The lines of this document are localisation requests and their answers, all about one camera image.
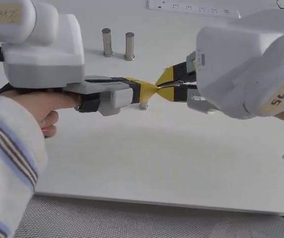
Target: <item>silver metal peg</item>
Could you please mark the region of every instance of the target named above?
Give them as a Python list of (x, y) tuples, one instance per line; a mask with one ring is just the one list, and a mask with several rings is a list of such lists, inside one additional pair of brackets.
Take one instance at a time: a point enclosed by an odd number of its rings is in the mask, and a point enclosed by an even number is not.
[(126, 61), (132, 61), (134, 58), (134, 33), (128, 32), (126, 34), (126, 53), (124, 59)]
[(113, 55), (112, 42), (111, 42), (111, 30), (104, 28), (102, 30), (102, 41), (103, 41), (103, 55), (105, 57), (111, 57)]
[(148, 109), (148, 101), (140, 103), (139, 108), (142, 111), (145, 111), (146, 109)]

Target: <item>white table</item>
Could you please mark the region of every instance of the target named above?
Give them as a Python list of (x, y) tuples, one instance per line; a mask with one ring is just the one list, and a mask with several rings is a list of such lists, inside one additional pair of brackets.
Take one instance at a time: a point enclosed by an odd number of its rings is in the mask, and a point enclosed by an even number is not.
[[(87, 74), (149, 82), (185, 60), (200, 27), (222, 20), (146, 10), (143, 0), (50, 2), (77, 16)], [(112, 30), (110, 59), (102, 56), (105, 27)], [(132, 62), (123, 60), (129, 31), (136, 35)], [(284, 214), (284, 122), (207, 116), (159, 97), (147, 111), (60, 115), (40, 194)]]

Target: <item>striped shirt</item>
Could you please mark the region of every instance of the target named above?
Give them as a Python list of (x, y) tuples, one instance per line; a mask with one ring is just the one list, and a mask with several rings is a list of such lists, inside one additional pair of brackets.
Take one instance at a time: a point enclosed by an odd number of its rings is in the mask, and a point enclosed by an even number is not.
[(34, 117), (0, 96), (0, 238), (13, 237), (46, 164), (44, 137)]

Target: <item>power strip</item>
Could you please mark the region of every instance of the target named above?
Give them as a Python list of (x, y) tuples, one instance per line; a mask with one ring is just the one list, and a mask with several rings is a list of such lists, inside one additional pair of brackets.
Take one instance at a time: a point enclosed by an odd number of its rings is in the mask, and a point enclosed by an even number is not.
[(213, 7), (207, 5), (196, 5), (166, 0), (148, 0), (147, 8), (150, 10), (170, 11), (188, 14), (200, 14), (206, 16), (222, 16), (240, 18), (239, 11), (230, 7)]

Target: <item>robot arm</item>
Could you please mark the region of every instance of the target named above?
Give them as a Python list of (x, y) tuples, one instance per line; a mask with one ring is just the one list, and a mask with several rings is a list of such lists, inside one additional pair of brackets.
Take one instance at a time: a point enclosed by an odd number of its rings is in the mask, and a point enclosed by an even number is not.
[(196, 54), (199, 94), (227, 116), (284, 111), (284, 9), (204, 27)]
[(154, 85), (127, 78), (84, 75), (84, 52), (74, 15), (31, 0), (0, 0), (0, 61), (8, 88), (21, 92), (55, 88), (82, 96), (80, 112), (118, 114), (122, 107), (146, 101), (142, 88)]

